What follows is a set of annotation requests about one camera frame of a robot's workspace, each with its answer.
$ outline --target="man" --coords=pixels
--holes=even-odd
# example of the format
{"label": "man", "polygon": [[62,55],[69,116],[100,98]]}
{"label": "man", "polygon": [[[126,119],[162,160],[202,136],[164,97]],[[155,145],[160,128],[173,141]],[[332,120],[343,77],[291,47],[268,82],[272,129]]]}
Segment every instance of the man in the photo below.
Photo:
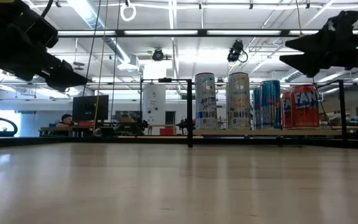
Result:
{"label": "man", "polygon": [[66,128],[73,125],[73,117],[70,114],[64,114],[62,121],[56,124],[56,128]]}

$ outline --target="ceiling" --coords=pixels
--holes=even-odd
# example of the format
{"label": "ceiling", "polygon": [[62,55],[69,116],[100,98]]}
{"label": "ceiling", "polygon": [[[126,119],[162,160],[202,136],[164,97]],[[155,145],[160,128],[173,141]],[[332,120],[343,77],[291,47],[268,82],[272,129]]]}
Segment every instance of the ceiling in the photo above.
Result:
{"label": "ceiling", "polygon": [[[41,13],[47,0],[23,0],[31,8]],[[339,7],[354,7],[358,11],[358,0],[311,0],[312,7],[305,9],[306,1],[299,0],[300,20],[295,6],[295,0],[254,0],[253,9],[248,9],[249,2],[244,0],[177,0],[176,11],[170,21],[169,1],[172,0],[131,0],[136,7],[136,16],[126,22],[119,15],[117,4],[125,4],[122,1],[93,1],[95,6],[101,2],[100,16],[108,29],[320,29],[328,18],[336,16],[341,10]],[[70,6],[69,2],[59,1],[61,7],[53,7],[46,19],[58,30],[90,30],[81,16]],[[281,10],[280,7],[292,7]],[[129,17],[131,10],[126,9],[125,15]],[[246,51],[249,60],[246,63],[237,63],[234,66],[227,62],[227,53],[235,40],[241,39],[244,46],[249,44]],[[247,72],[254,80],[280,80],[288,72],[293,70],[290,66],[279,61],[278,57],[285,54],[293,54],[294,50],[283,47],[282,44],[288,38],[256,38],[252,37],[176,37],[177,44],[178,78],[193,78],[200,72],[212,72],[216,78],[224,78],[229,72]],[[76,39],[61,38],[59,43],[48,51],[60,59],[69,63],[82,62],[84,70],[77,71],[86,76],[88,60],[92,49],[93,55],[89,67],[89,77],[117,77],[117,82],[130,82],[139,80],[139,72],[125,72],[117,69],[120,63],[114,60],[113,51],[104,45],[100,38],[95,38],[92,48],[92,38],[79,38],[76,50]],[[169,59],[173,55],[173,40],[171,37],[120,37],[116,40],[126,54],[134,54],[139,57],[140,64],[151,63],[150,52],[161,48]],[[172,62],[167,65],[167,76],[174,77]],[[342,68],[330,68],[321,71],[316,79],[321,79]],[[311,82],[305,77],[297,78],[293,82]],[[117,89],[126,89],[124,85]]]}

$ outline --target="computer monitor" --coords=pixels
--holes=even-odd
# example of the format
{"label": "computer monitor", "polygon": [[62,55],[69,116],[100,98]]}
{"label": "computer monitor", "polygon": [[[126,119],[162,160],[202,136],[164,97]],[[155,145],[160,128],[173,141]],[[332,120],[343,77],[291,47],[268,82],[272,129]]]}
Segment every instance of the computer monitor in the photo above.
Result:
{"label": "computer monitor", "polygon": [[[92,121],[96,111],[96,101],[98,96],[74,97],[73,99],[73,120]],[[96,120],[109,118],[109,96],[101,95],[98,101],[98,115]]]}

